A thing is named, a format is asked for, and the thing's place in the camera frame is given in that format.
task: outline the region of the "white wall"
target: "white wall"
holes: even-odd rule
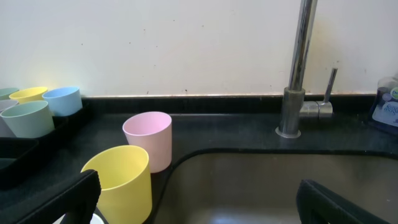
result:
[[[86,96],[280,94],[300,0],[2,0],[0,88]],[[319,0],[304,78],[374,93],[398,72],[397,0]]]

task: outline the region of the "sink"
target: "sink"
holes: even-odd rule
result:
[[[210,153],[171,174],[155,224],[301,223],[295,196],[312,179],[398,223],[398,161],[374,156]]]

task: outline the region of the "tray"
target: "tray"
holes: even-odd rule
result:
[[[0,138],[0,190],[17,186],[46,165],[90,118],[90,106],[85,104],[73,115],[53,117],[55,130],[40,138]]]

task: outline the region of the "soap bottle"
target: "soap bottle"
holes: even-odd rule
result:
[[[379,80],[369,124],[398,135],[398,74]]]

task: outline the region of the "chrome faucet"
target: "chrome faucet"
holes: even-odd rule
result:
[[[301,135],[299,130],[300,117],[328,118],[333,114],[329,97],[337,68],[334,68],[331,72],[324,100],[304,102],[303,79],[317,2],[318,0],[301,1],[289,86],[284,89],[282,119],[279,127],[275,130],[278,135],[284,138],[298,138]]]

